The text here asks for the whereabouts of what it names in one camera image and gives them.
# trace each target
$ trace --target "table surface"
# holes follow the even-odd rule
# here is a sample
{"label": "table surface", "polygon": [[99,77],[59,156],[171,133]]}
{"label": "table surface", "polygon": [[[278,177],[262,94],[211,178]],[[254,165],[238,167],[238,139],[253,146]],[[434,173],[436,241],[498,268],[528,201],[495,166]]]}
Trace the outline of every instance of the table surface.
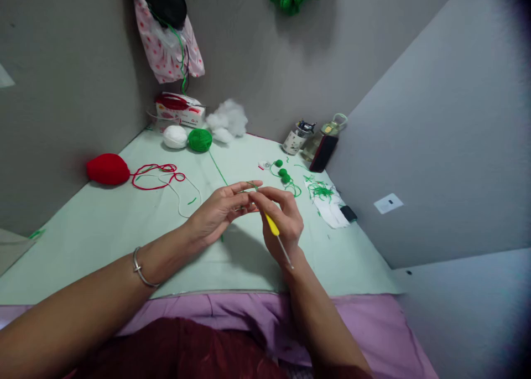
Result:
{"label": "table surface", "polygon": [[[283,188],[280,179],[261,170],[258,162],[284,161],[283,167],[302,190],[296,198],[305,224],[300,247],[331,296],[400,293],[388,265],[357,223],[334,230],[319,216],[304,186],[303,175],[308,172],[295,166],[308,166],[300,156],[287,162],[278,143],[249,134],[229,146],[214,143],[210,152],[229,184],[262,180],[264,185]],[[120,156],[132,173],[149,163],[176,164],[201,190],[203,201],[225,185],[208,152],[169,149],[156,131],[143,131]],[[326,172],[316,174],[316,180],[332,184]],[[152,187],[161,182],[143,177],[138,184]],[[184,223],[178,204],[184,215],[190,215],[200,205],[199,194],[188,181],[172,184],[179,197],[168,187],[138,190],[131,181],[117,187],[88,183],[43,226],[46,231],[37,243],[0,277],[0,304],[36,304]],[[237,219],[223,241],[214,243],[153,297],[219,290],[285,290],[280,270],[265,248],[260,215]]]}

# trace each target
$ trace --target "red clothing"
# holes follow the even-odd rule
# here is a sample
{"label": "red clothing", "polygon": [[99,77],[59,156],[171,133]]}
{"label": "red clothing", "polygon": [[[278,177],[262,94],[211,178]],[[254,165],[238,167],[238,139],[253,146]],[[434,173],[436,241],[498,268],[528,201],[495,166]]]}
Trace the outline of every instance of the red clothing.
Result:
{"label": "red clothing", "polygon": [[[369,378],[355,367],[328,374]],[[122,377],[287,379],[247,333],[218,331],[183,318],[160,318],[131,336],[111,339],[74,374],[74,379]]]}

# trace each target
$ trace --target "red thread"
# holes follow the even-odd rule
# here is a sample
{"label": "red thread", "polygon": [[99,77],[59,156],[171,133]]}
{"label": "red thread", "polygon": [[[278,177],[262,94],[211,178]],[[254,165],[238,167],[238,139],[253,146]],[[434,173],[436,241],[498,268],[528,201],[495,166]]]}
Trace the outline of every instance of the red thread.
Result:
{"label": "red thread", "polygon": [[[144,191],[149,191],[149,190],[154,190],[154,189],[160,189],[160,188],[167,187],[168,185],[170,185],[170,183],[171,183],[171,181],[173,179],[177,180],[178,182],[184,181],[186,179],[186,176],[183,173],[173,173],[173,176],[171,176],[170,180],[166,184],[158,186],[158,187],[155,187],[155,188],[143,188],[143,187],[138,186],[138,185],[136,185],[134,183],[134,180],[136,179],[137,176],[145,174],[145,173],[147,173],[147,172],[149,172],[150,170],[153,170],[153,169],[160,169],[161,172],[173,173],[173,172],[175,172],[177,170],[177,166],[174,165],[173,163],[166,163],[164,165],[157,165],[157,164],[154,164],[154,163],[143,165],[140,169],[137,170],[136,173],[131,174],[131,176],[133,176],[133,180],[131,180],[131,184],[133,184],[133,187],[141,189],[141,190],[144,190]],[[179,176],[183,176],[183,178],[181,180],[179,180],[177,178],[178,175]]]}

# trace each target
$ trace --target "pink bag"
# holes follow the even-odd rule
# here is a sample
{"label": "pink bag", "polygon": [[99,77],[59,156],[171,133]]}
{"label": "pink bag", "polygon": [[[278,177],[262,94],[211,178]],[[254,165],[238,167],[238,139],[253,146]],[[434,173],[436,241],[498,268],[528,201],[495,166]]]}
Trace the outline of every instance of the pink bag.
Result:
{"label": "pink bag", "polygon": [[159,83],[205,74],[205,66],[188,17],[181,31],[163,28],[145,0],[134,0],[138,31],[151,70]]}

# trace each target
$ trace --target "left hand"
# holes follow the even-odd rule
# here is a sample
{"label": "left hand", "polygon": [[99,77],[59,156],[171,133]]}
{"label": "left hand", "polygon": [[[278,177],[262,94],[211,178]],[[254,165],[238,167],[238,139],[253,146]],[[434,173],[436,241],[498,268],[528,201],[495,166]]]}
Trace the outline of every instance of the left hand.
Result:
{"label": "left hand", "polygon": [[[262,186],[260,180],[250,181]],[[258,211],[246,189],[254,188],[246,181],[218,188],[184,223],[183,227],[191,240],[192,253],[198,253],[216,242],[228,225],[238,217]]]}

